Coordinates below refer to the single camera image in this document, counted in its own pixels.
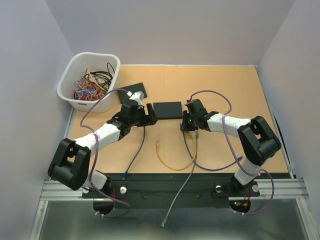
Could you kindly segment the black network switch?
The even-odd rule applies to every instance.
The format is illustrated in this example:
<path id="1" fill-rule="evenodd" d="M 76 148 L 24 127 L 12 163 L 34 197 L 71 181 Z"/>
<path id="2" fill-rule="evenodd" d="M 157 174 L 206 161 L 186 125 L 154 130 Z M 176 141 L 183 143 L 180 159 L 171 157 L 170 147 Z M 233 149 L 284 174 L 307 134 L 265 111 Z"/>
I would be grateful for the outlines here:
<path id="1" fill-rule="evenodd" d="M 183 118 L 182 103 L 174 102 L 154 102 L 153 110 L 159 120 L 176 120 Z"/>
<path id="2" fill-rule="evenodd" d="M 135 92 L 142 92 L 144 98 L 148 97 L 146 89 L 145 89 L 145 86 L 144 86 L 144 84 L 142 82 L 135 83 L 135 84 L 132 84 L 132 85 L 127 85 L 127 86 L 122 86 L 120 88 L 124 89 L 124 90 L 126 90 L 128 92 L 131 92 L 132 94 L 134 94 Z M 124 91 L 118 91 L 117 94 L 118 94 L 119 102 L 121 104 L 125 100 L 129 99 L 129 96 Z"/>

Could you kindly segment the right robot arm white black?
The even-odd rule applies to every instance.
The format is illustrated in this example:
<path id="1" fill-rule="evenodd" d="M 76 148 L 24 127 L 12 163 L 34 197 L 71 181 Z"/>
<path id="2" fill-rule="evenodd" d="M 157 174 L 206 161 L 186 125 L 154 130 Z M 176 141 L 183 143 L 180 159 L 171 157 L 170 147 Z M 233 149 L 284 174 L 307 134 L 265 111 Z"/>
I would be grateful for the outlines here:
<path id="1" fill-rule="evenodd" d="M 242 161 L 235 160 L 239 170 L 230 182 L 221 186 L 221 192 L 230 197 L 242 195 L 251 182 L 261 173 L 263 165 L 280 149 L 281 143 L 262 116 L 236 118 L 217 111 L 207 112 L 199 99 L 188 101 L 182 112 L 181 131 L 205 130 L 223 133 L 228 145 L 229 136 L 240 140 L 244 152 Z"/>

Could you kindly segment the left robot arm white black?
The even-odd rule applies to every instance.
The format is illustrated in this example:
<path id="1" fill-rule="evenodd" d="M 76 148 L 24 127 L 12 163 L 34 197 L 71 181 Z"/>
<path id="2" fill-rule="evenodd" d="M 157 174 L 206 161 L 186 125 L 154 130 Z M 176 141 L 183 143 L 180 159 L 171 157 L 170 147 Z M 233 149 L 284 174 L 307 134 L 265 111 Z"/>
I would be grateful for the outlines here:
<path id="1" fill-rule="evenodd" d="M 61 140 L 47 174 L 71 190 L 88 188 L 92 185 L 94 176 L 94 166 L 89 170 L 92 156 L 97 161 L 99 150 L 123 139 L 132 127 L 152 126 L 157 121 L 158 117 L 151 103 L 143 106 L 136 100 L 128 99 L 122 104 L 120 112 L 99 129 L 93 130 L 82 124 L 91 133 L 75 140 Z"/>

